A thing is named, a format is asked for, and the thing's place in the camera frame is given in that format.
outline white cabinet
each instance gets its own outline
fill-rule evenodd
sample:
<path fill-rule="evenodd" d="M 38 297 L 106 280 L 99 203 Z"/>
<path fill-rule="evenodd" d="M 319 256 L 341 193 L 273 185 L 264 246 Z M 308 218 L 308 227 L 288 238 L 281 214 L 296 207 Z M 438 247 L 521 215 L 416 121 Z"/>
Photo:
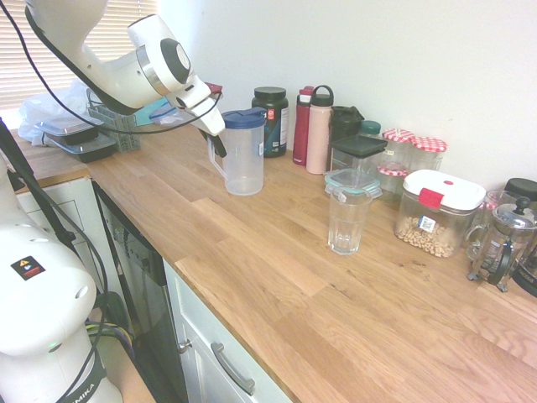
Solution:
<path fill-rule="evenodd" d="M 108 289 L 117 292 L 123 298 L 110 247 L 108 246 L 107 236 L 102 225 L 101 214 L 96 204 L 91 180 L 89 178 L 80 178 L 74 181 L 60 183 L 59 185 L 45 187 L 44 191 L 52 200 L 60 205 L 61 209 L 67 213 L 69 218 L 84 231 L 86 236 L 95 245 L 107 269 Z M 49 222 L 29 191 L 18 194 L 17 198 L 23 209 L 40 227 L 46 232 L 54 234 Z M 58 215 L 67 230 L 75 233 L 76 239 L 73 241 L 73 245 L 75 246 L 76 252 L 81 257 L 82 262 L 99 290 L 102 290 L 101 269 L 98 267 L 97 260 L 90 251 L 86 241 L 60 214 L 57 213 L 56 215 Z"/>
<path fill-rule="evenodd" d="M 290 403 L 174 269 L 164 267 L 178 343 L 190 342 L 181 355 L 189 402 Z"/>

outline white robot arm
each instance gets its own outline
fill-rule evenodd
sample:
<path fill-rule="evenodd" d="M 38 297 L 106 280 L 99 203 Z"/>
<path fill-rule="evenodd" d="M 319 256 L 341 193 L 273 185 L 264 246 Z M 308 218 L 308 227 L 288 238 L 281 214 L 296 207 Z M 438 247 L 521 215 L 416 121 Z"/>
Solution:
<path fill-rule="evenodd" d="M 136 50 L 107 62 L 85 44 L 107 0 L 26 0 L 26 17 L 39 39 L 108 108 L 130 115 L 161 97 L 199 117 L 214 106 L 209 86 L 192 70 L 179 42 L 156 14 L 128 27 Z M 225 128 L 217 108 L 193 123 L 217 136 Z"/>
<path fill-rule="evenodd" d="M 96 286 L 80 259 L 24 212 L 2 156 L 0 245 L 0 395 L 6 403 L 55 403 L 91 350 L 84 321 Z M 65 401 L 122 397 L 97 355 Z"/>

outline pitcher handle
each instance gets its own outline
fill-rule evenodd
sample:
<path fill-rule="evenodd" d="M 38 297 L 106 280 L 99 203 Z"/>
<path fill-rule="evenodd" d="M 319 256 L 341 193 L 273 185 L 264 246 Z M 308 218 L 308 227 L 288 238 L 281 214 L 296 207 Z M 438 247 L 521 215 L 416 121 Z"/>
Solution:
<path fill-rule="evenodd" d="M 212 164 L 216 167 L 218 172 L 220 172 L 220 174 L 227 181 L 226 172 L 224 172 L 224 169 L 216 162 L 215 145 L 209 139 L 207 140 L 207 151 L 209 153 L 209 160 L 212 162 Z"/>
<path fill-rule="evenodd" d="M 494 273 L 488 275 L 488 284 L 497 285 L 502 278 L 509 272 L 509 262 L 511 261 L 511 255 L 513 254 L 513 243 L 511 239 L 508 239 L 502 245 L 502 256 L 498 268 Z"/>
<path fill-rule="evenodd" d="M 467 234 L 466 236 L 464 237 L 466 241 L 469 241 L 470 240 L 470 236 L 474 233 L 474 231 L 478 230 L 478 229 L 484 229 L 485 226 L 483 224 L 479 224 L 479 225 L 476 225 L 474 227 L 471 227 L 471 228 L 468 228 L 467 230 Z"/>

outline dark green container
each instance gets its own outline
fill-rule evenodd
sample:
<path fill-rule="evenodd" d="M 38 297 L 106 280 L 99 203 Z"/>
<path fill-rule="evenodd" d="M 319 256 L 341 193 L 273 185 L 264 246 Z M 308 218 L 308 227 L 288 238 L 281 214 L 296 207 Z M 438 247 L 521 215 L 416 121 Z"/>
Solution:
<path fill-rule="evenodd" d="M 289 101 L 284 88 L 260 86 L 253 91 L 252 107 L 267 110 L 265 121 L 264 156 L 280 157 L 287 149 L 287 116 Z"/>

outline red water bottle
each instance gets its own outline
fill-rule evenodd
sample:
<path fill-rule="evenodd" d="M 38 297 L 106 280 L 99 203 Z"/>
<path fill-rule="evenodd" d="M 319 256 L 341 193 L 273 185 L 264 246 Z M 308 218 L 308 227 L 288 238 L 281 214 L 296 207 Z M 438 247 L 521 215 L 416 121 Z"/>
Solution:
<path fill-rule="evenodd" d="M 293 162 L 305 165 L 308 153 L 308 130 L 310 127 L 310 100 L 313 86 L 305 86 L 296 98 L 295 142 L 293 145 Z"/>

